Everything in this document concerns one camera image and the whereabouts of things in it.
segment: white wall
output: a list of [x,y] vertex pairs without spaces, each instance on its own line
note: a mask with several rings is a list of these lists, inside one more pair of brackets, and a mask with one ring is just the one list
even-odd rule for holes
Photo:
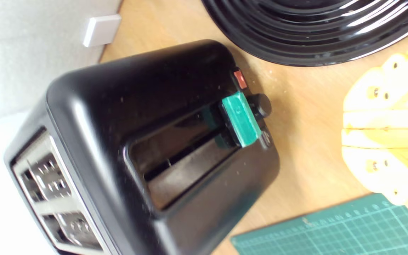
[[0,0],[0,254],[53,254],[9,176],[3,153],[52,79],[97,63],[103,47],[82,45],[88,19],[117,13],[119,3]]
[[117,13],[120,0],[0,0],[0,117],[27,109],[52,79],[97,63],[82,45],[88,19]]

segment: green cutting mat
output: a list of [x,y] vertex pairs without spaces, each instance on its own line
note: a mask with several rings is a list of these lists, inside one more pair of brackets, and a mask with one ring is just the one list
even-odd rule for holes
[[372,194],[231,242],[240,255],[408,255],[408,209]]

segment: black ridged plate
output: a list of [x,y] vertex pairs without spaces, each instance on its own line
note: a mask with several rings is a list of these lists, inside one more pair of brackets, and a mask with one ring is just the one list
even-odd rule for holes
[[246,52],[293,66],[355,60],[408,35],[408,0],[202,0]]

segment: black knob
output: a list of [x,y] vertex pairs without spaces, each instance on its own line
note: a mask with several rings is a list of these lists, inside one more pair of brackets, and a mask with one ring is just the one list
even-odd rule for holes
[[265,118],[272,113],[272,104],[265,94],[255,94],[246,97],[256,120]]

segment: wooden surface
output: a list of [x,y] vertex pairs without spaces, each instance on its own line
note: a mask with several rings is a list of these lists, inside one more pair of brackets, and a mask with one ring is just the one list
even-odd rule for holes
[[[358,77],[396,52],[408,37],[374,55],[325,67],[298,68],[269,63],[230,42],[200,0],[125,0],[122,23],[102,62],[199,39],[230,47],[248,86],[272,101],[267,124],[281,167],[273,184],[229,236],[287,220],[368,194],[341,156],[343,100]],[[228,238],[214,255],[237,254]]]

